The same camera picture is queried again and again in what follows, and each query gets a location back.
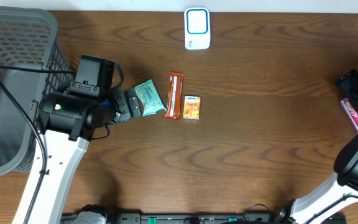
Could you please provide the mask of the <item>purple red snack packet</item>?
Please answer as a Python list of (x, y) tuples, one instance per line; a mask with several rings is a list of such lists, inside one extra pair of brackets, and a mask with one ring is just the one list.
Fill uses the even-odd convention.
[(353, 108), (348, 98), (341, 100), (341, 106), (358, 133), (358, 112)]

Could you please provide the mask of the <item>orange red snack bar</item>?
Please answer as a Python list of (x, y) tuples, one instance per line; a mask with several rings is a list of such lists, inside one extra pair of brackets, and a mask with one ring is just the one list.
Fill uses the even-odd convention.
[(181, 93), (183, 88), (184, 74), (178, 72), (170, 73), (170, 89), (165, 117), (167, 119), (179, 119), (181, 108)]

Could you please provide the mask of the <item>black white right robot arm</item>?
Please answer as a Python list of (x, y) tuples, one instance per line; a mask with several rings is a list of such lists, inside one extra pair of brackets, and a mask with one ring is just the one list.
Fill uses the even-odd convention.
[[(337, 80), (358, 113), (358, 70), (351, 70)], [(358, 203), (358, 134), (337, 155), (334, 172), (329, 179), (308, 195), (283, 207), (275, 223), (345, 223), (338, 213)]]

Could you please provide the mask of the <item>teal wet wipes packet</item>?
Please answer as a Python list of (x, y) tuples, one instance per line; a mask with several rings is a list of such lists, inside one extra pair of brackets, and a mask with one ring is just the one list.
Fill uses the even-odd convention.
[(152, 80), (147, 80), (146, 82), (137, 85), (134, 89), (137, 97), (143, 104), (144, 109), (142, 116), (148, 116), (156, 114), (160, 110), (166, 110)]

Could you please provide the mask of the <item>orange tissue pack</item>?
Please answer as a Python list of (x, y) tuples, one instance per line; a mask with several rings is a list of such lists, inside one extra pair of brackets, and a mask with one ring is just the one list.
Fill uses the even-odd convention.
[(200, 118), (200, 96), (185, 96), (184, 107), (183, 107), (183, 118), (184, 119), (199, 119)]

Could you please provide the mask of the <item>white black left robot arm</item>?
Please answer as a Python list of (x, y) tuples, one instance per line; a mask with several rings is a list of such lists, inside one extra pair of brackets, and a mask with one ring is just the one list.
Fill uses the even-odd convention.
[(78, 164), (98, 128), (134, 117), (123, 103), (121, 84), (113, 85), (119, 64), (83, 55), (69, 87), (39, 105), (39, 144), (14, 223), (59, 223)]

